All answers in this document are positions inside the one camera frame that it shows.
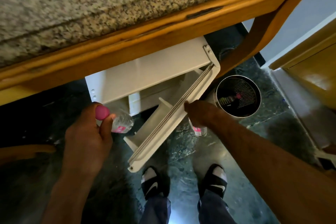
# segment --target nike swoosh logo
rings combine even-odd
[[[224,192],[224,190],[225,190],[225,186],[223,186],[223,185],[211,185],[211,186],[214,186],[214,187],[217,187],[217,188],[221,188],[222,192]]]
[[[147,196],[148,192],[149,192],[152,188],[154,188],[154,187],[158,188],[158,183],[157,183],[157,182],[154,182],[154,183],[151,185],[151,187],[149,188],[149,190],[147,191],[147,193],[145,194],[145,196]]]

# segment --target white wall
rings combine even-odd
[[[288,17],[271,42],[260,51],[266,61],[264,66],[286,54],[336,18],[336,0],[302,0]],[[244,21],[249,31],[253,19]]]

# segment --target gray pants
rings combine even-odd
[[[161,196],[151,197],[145,205],[140,224],[167,224],[169,217],[169,199]],[[223,199],[209,190],[205,190],[201,198],[198,219],[200,224],[236,224],[227,211]]]

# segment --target person's right arm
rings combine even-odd
[[[282,224],[336,222],[336,183],[329,177],[210,103],[185,103],[185,111],[194,126],[219,137]]]

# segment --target pink label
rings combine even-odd
[[[201,132],[201,128],[192,127],[195,132]]]
[[[112,130],[112,132],[113,133],[122,133],[125,129],[126,129],[126,127],[119,126],[117,129]]]

